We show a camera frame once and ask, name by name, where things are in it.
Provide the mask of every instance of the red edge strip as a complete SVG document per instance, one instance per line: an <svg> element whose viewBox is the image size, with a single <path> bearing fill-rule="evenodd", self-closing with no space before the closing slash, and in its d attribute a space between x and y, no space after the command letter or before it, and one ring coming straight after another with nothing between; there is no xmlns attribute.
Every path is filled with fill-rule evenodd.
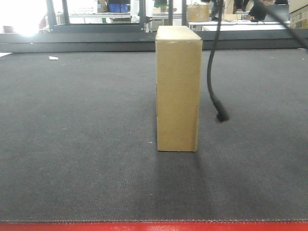
<svg viewBox="0 0 308 231"><path fill-rule="evenodd" d="M308 231L308 222L0 223L0 231Z"/></svg>

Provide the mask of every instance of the table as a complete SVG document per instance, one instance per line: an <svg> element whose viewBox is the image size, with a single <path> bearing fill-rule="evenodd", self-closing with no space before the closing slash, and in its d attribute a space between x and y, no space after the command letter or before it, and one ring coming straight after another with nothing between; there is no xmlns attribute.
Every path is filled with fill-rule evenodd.
<svg viewBox="0 0 308 231"><path fill-rule="evenodd" d="M217 22L189 22L188 26L193 31L215 31ZM278 22L250 22L249 20L222 21L221 30L273 30L284 29Z"/></svg>

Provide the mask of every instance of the white paper scrap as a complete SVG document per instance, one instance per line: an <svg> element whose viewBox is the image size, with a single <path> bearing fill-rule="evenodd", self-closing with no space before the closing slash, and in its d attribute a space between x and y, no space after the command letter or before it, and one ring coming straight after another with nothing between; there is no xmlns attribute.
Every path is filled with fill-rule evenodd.
<svg viewBox="0 0 308 231"><path fill-rule="evenodd" d="M58 57L49 56L49 60L58 60Z"/></svg>
<svg viewBox="0 0 308 231"><path fill-rule="evenodd" d="M0 57L5 56L5 55L8 55L8 54L11 54L11 53L1 53L1 52L0 52Z"/></svg>

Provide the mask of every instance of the cardboard box on shelf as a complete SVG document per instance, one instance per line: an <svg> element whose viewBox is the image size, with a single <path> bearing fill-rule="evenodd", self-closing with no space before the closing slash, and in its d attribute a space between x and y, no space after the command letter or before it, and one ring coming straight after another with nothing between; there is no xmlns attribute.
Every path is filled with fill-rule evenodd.
<svg viewBox="0 0 308 231"><path fill-rule="evenodd" d="M289 12L292 13L307 5L308 0L290 0Z"/></svg>
<svg viewBox="0 0 308 231"><path fill-rule="evenodd" d="M195 3L187 6L187 22L209 21L209 5L206 3Z"/></svg>
<svg viewBox="0 0 308 231"><path fill-rule="evenodd" d="M107 7L106 1L105 0L99 0L98 6L97 6L97 12L103 13L103 12L107 12L107 11L108 11L108 7Z"/></svg>
<svg viewBox="0 0 308 231"><path fill-rule="evenodd" d="M158 28L155 46L159 151L197 150L202 42L186 26Z"/></svg>
<svg viewBox="0 0 308 231"><path fill-rule="evenodd" d="M290 14L290 28L308 29L308 5Z"/></svg>

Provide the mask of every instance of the white object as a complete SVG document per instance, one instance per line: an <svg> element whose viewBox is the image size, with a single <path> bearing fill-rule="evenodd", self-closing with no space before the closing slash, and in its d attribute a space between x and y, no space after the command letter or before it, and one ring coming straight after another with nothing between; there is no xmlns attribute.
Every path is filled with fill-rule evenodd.
<svg viewBox="0 0 308 231"><path fill-rule="evenodd" d="M49 56L49 60L59 60L58 57Z"/></svg>
<svg viewBox="0 0 308 231"><path fill-rule="evenodd" d="M97 0L67 0L69 14L97 13Z"/></svg>
<svg viewBox="0 0 308 231"><path fill-rule="evenodd" d="M11 54L11 53L1 53L0 52L0 57L3 57L3 56L8 55L8 54Z"/></svg>

